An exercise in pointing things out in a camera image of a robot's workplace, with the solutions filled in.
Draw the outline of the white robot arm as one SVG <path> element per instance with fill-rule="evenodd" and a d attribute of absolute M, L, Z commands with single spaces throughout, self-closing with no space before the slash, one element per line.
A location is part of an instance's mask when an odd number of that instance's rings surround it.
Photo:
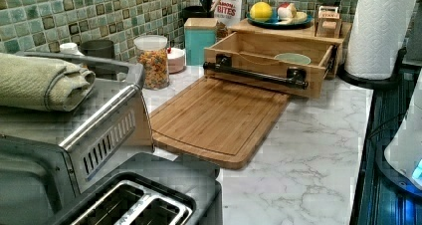
<path fill-rule="evenodd" d="M 381 152 L 378 166 L 400 189 L 421 197 L 422 82 L 418 76 L 409 108 L 392 140 Z"/>

